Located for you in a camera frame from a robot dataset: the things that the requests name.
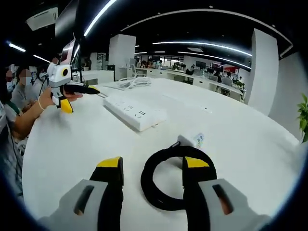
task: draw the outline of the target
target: coiled black cable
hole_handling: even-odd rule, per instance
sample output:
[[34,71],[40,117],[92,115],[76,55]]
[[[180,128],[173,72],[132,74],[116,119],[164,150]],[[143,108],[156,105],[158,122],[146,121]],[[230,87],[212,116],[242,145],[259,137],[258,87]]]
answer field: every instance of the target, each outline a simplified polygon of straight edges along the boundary
[[153,182],[153,174],[157,165],[172,157],[191,157],[205,161],[213,168],[214,175],[216,170],[212,160],[199,149],[190,146],[171,146],[153,154],[145,163],[141,174],[141,188],[144,196],[153,206],[167,211],[185,209],[184,200],[176,199],[164,194]]

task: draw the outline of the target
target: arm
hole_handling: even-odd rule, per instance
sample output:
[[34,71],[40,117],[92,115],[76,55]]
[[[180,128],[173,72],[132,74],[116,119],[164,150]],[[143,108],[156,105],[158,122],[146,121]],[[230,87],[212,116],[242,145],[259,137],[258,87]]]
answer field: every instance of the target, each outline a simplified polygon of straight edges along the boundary
[[[43,109],[47,108],[48,106],[54,105],[50,95],[51,89],[48,88],[39,98],[40,105]],[[77,100],[77,98],[82,97],[79,95],[66,94],[65,92],[64,95],[71,102]],[[38,101],[36,101],[27,112],[16,118],[14,123],[14,130],[19,133],[22,138],[25,138],[27,135],[29,135],[34,121],[40,116],[42,112],[43,110],[39,106]]]

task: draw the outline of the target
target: white pillar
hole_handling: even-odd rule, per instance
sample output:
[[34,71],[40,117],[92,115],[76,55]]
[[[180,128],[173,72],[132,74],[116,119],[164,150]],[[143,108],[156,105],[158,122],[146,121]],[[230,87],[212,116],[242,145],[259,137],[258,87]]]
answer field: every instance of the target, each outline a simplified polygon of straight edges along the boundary
[[135,46],[135,36],[119,34],[110,39],[109,65],[115,65],[116,80],[126,77],[126,70],[120,67],[126,67],[135,57]]
[[276,93],[279,57],[277,40],[255,29],[252,36],[251,75],[245,86],[246,103],[269,115]]

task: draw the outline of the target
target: power strip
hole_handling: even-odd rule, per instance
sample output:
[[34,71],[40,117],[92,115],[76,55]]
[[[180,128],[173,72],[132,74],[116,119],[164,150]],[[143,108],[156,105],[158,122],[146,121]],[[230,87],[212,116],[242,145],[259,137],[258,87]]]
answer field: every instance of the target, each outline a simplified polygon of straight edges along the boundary
[[144,131],[167,119],[165,109],[153,109],[127,97],[109,96],[104,100],[104,105],[138,131]]

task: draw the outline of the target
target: air conditioner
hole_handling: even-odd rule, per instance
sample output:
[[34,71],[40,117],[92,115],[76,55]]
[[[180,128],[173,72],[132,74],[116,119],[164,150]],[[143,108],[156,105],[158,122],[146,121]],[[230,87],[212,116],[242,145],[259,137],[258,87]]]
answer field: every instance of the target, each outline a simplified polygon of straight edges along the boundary
[[37,30],[51,24],[55,24],[58,18],[58,7],[42,11],[31,18],[26,23],[29,25],[31,30]]

